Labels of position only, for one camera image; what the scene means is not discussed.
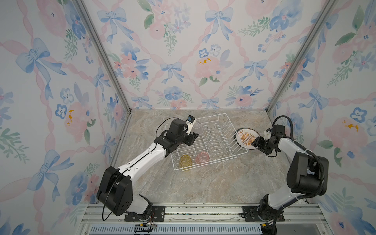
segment floral wallpaper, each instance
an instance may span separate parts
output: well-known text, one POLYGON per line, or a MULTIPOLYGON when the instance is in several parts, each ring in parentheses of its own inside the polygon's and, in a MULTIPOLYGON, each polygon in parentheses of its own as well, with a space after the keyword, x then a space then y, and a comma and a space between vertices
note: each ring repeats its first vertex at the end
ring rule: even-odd
POLYGON ((75 234, 126 111, 71 1, 1 5, 0 235, 75 234))
POLYGON ((84 2, 127 101, 136 109, 266 108, 311 29, 312 16, 325 4, 84 2))
POLYGON ((313 202, 335 235, 376 234, 375 9, 339 0, 269 113, 291 117, 297 141, 329 160, 326 194, 313 202))

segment white wire dish rack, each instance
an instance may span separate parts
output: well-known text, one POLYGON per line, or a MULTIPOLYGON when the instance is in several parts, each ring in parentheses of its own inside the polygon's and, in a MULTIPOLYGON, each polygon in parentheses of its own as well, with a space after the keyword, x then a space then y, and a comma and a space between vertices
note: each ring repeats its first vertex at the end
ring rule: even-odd
POLYGON ((194 144, 191 146, 181 144, 170 154, 174 170, 182 169, 185 171, 202 167, 234 159, 240 154, 248 152, 246 148, 242 148, 236 143, 234 137, 236 137, 237 132, 227 114, 197 118, 192 131, 199 134, 194 144), (185 155, 189 156, 191 162, 182 164, 181 159, 185 155))

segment white plate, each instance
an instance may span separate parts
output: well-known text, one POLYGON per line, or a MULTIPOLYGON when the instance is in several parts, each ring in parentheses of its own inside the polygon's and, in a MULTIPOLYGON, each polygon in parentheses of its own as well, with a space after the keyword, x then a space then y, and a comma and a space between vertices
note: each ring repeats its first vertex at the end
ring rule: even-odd
POLYGON ((255 141, 256 137, 260 136, 257 131, 249 129, 249 128, 241 128, 237 130, 237 135, 234 135, 235 141, 238 145, 248 150, 257 149, 258 147, 254 147, 251 144, 255 141))

